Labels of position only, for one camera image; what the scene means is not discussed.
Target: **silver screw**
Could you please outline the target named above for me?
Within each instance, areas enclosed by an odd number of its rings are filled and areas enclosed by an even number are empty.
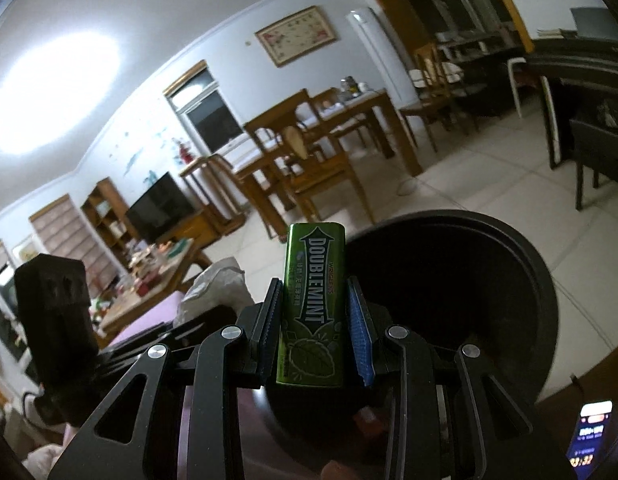
[[[167,347],[165,345],[154,345],[147,350],[147,355],[151,359],[158,359],[167,353]]]
[[[400,325],[393,325],[389,329],[389,335],[394,339],[404,339],[407,335],[409,335],[409,331]]]
[[[475,359],[480,356],[480,349],[476,345],[464,345],[463,354]]]
[[[243,331],[238,326],[227,326],[222,331],[222,336],[225,339],[236,339],[240,337]]]

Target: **doublemint tin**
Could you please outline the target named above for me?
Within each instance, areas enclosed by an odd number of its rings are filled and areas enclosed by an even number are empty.
[[[342,386],[344,247],[340,224],[289,228],[276,378],[280,384]]]

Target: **phone screen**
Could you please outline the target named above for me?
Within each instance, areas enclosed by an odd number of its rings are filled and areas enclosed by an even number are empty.
[[[585,404],[571,439],[567,458],[578,480],[585,480],[600,460],[602,435],[613,408],[610,400]]]

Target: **black trash can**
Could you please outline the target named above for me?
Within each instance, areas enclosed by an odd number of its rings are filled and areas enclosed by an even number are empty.
[[[484,349],[529,402],[553,362],[558,305],[538,251],[511,226],[470,211],[433,210],[352,237],[346,269],[365,299],[428,343]]]

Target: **framed picture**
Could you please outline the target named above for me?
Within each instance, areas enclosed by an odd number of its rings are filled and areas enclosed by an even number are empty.
[[[278,67],[338,39],[316,6],[272,23],[256,36]]]
[[[12,254],[18,264],[23,264],[40,254],[33,240],[33,235],[29,235],[12,249]]]

